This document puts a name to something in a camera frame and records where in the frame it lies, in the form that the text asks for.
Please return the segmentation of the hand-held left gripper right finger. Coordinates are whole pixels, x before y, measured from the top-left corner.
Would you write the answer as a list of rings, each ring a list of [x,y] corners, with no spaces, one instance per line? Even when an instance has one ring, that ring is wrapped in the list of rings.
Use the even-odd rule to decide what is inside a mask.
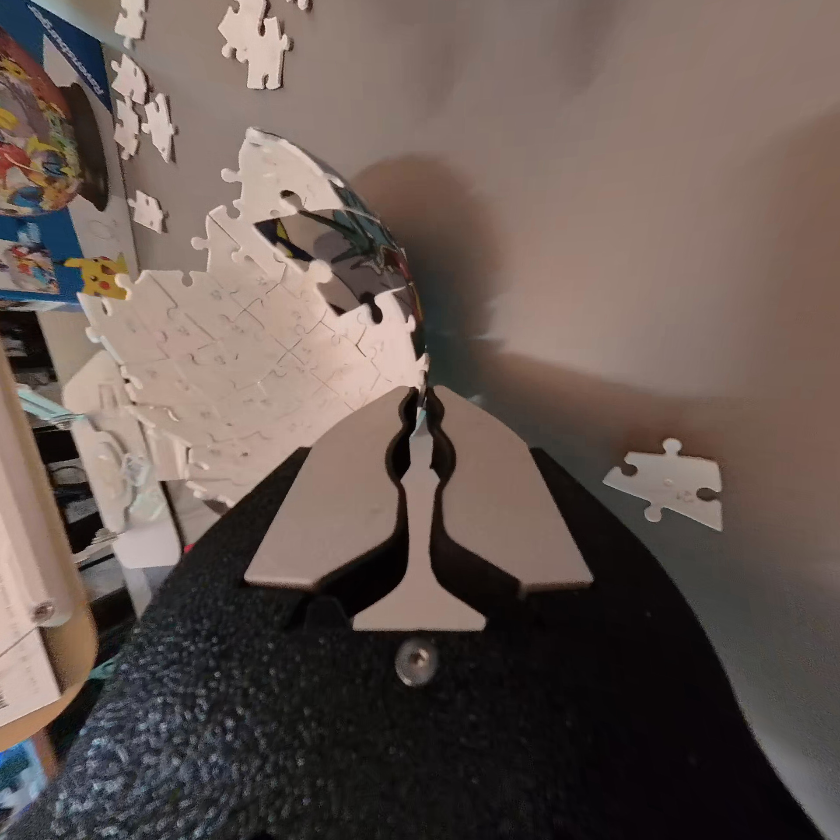
[[[471,606],[511,606],[589,587],[584,560],[529,446],[445,386],[428,390],[438,477],[433,570]]]

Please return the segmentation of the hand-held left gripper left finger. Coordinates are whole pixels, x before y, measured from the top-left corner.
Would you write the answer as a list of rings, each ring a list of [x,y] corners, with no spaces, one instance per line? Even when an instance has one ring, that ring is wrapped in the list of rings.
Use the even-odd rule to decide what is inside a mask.
[[[245,573],[251,586],[371,606],[407,569],[404,477],[419,392],[396,387],[314,446]]]

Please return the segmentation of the white-backed puzzle piece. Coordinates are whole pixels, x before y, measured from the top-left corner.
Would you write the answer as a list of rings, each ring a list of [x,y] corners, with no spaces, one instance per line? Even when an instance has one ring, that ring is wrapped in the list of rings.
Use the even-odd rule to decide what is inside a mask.
[[[658,453],[628,452],[623,465],[634,467],[627,475],[616,466],[602,479],[602,483],[647,503],[644,517],[660,522],[663,511],[670,510],[705,527],[721,532],[722,492],[721,470],[708,458],[683,455],[682,444],[667,438]]]

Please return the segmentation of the colourful puzzle ball shell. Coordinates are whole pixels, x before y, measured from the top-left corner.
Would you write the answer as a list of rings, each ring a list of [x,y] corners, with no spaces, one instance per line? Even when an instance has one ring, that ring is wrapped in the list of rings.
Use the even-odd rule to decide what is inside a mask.
[[[194,495],[231,508],[300,447],[399,385],[424,387],[424,317],[406,252],[335,170],[249,128],[232,208],[194,238],[204,270],[80,295],[128,410]]]

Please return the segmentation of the blue puzzle box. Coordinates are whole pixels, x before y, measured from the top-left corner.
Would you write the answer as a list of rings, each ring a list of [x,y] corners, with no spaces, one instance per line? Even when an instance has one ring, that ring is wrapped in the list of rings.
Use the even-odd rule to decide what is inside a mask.
[[[1,2],[3,309],[122,300],[137,266],[102,47],[35,2]]]

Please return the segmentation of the group of loose puzzle pieces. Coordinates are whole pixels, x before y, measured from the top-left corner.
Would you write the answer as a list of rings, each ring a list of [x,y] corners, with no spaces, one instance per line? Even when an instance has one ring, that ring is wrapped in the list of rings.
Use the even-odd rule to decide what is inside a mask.
[[[236,2],[229,6],[218,26],[224,38],[223,57],[235,58],[248,67],[249,90],[276,90],[281,87],[285,54],[291,41],[275,17],[266,17],[267,2]],[[140,135],[150,137],[165,163],[172,163],[177,128],[172,123],[168,97],[158,91],[154,97],[144,71],[128,54],[113,62],[112,89],[117,94],[114,140],[124,160],[139,149]],[[308,152],[294,143],[260,129],[248,128],[240,151],[239,169],[221,172],[226,182],[242,186],[238,211],[232,216],[218,206],[207,216],[213,229],[239,246],[256,243],[251,228],[263,221],[278,221],[285,215],[303,214],[330,208],[334,181],[326,169]]]

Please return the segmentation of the white instruction board on stand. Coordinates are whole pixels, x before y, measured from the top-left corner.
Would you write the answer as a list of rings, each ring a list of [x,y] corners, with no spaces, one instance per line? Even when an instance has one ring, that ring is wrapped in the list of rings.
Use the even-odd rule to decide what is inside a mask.
[[[58,627],[86,597],[17,383],[1,357],[2,624]]]

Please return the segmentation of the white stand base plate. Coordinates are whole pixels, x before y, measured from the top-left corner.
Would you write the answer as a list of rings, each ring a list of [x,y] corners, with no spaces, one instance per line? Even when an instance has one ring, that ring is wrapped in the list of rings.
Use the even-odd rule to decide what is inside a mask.
[[[107,351],[101,351],[64,386],[64,407],[86,419],[70,426],[102,526],[113,536],[112,550],[125,570],[171,568],[182,557],[182,539],[165,482],[180,480],[186,451],[134,414],[121,371]],[[159,485],[169,502],[171,519],[131,528],[128,508],[139,492],[120,475],[123,454],[145,455],[151,473],[141,490]]]

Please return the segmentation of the metal stand bracket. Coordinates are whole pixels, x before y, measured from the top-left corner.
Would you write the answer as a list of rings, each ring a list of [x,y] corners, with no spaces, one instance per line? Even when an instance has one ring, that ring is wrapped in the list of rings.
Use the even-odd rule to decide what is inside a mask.
[[[30,386],[16,384],[17,398],[24,412],[40,422],[67,429],[73,423],[86,419],[85,414],[73,413],[62,405],[38,394]]]

